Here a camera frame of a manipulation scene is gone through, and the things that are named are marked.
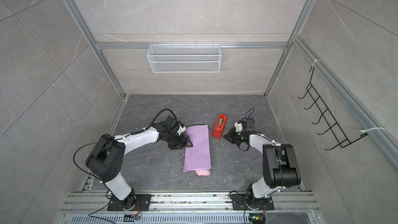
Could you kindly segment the red tape dispenser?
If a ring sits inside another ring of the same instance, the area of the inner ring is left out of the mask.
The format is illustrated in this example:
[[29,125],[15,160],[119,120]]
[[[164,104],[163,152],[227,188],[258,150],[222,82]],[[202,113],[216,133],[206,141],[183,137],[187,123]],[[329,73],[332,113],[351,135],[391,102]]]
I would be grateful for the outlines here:
[[217,138],[217,139],[222,138],[227,119],[228,119],[228,117],[226,115],[219,114],[216,124],[215,124],[215,127],[214,127],[214,130],[213,130],[213,133],[212,133],[212,137]]

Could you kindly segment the pink wrapping paper sheet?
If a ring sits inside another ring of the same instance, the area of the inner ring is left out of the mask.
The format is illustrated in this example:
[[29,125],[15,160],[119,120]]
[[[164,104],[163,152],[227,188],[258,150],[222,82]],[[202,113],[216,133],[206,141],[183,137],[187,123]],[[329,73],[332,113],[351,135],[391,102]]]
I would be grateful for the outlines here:
[[192,147],[186,147],[183,172],[194,171],[198,176],[211,174],[208,125],[194,125],[186,130]]

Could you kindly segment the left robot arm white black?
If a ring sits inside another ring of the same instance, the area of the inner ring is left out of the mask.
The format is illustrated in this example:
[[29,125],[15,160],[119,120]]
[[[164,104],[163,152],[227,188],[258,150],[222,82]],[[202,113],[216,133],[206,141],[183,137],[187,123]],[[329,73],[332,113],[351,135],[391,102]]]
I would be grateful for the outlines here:
[[112,136],[104,134],[86,159],[86,167],[99,178],[116,199],[123,204],[133,201],[134,192],[121,173],[124,156],[142,146],[165,141],[171,150],[192,148],[185,134],[185,125],[172,116],[165,121],[151,123],[142,130]]

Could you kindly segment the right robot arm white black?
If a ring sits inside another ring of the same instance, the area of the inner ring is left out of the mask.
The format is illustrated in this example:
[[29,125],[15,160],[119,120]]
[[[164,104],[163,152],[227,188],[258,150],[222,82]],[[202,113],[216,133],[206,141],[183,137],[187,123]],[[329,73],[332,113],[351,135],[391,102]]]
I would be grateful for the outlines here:
[[246,203],[249,208],[256,209],[264,206],[272,194],[300,185],[301,173],[293,146],[276,142],[257,132],[253,118],[234,123],[234,127],[223,138],[238,148],[246,144],[245,151],[255,148],[263,156],[263,176],[248,187],[245,200],[233,202]]

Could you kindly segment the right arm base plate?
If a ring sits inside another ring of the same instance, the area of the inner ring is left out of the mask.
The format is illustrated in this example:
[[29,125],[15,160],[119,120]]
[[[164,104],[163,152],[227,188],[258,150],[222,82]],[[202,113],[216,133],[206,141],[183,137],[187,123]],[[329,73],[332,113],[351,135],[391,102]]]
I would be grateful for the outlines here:
[[229,193],[229,198],[232,202],[232,206],[235,211],[243,211],[243,210],[273,211],[275,209],[273,199],[271,197],[257,199],[247,196],[246,194],[239,194],[238,192],[233,191]]

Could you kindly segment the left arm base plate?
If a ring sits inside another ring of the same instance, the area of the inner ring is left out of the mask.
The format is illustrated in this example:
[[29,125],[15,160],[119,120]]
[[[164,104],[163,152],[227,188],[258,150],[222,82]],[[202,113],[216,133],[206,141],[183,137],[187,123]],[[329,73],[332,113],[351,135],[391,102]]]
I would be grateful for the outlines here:
[[148,211],[152,195],[150,194],[138,194],[129,195],[125,200],[121,201],[115,196],[111,196],[108,211]]

